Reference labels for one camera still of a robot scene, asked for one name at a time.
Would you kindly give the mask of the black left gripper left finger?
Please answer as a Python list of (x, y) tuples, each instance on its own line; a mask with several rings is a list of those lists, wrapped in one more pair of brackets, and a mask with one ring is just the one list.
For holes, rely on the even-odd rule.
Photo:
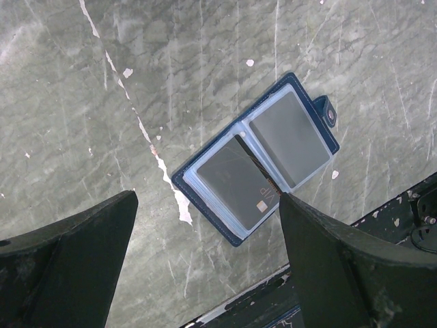
[(137, 213), (134, 191), (1, 241), (2, 327), (104, 327)]

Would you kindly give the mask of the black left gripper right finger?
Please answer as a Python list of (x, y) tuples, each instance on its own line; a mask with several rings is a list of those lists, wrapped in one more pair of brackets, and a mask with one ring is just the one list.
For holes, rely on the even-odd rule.
[(306, 327), (435, 327), (436, 256), (384, 241), (285, 193), (279, 203)]

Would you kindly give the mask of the blue leather card holder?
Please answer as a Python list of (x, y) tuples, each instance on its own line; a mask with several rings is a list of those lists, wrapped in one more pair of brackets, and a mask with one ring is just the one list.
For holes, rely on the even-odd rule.
[(339, 151), (337, 114), (289, 72), (211, 139), (172, 183), (234, 247)]

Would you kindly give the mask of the black VIP credit card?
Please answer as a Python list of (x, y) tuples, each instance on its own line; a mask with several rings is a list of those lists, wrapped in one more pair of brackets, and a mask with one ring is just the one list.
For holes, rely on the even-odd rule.
[(296, 93), (271, 96), (249, 127), (286, 185), (295, 189), (332, 158), (321, 134)]
[(279, 203), (279, 193), (267, 171), (240, 135), (233, 136), (199, 166), (197, 174), (244, 232), (252, 230)]

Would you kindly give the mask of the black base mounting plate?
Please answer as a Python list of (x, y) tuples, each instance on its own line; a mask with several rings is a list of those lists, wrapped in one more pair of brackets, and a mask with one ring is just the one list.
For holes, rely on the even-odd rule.
[(436, 177), (352, 225), (281, 198), (289, 263), (188, 327), (435, 327)]

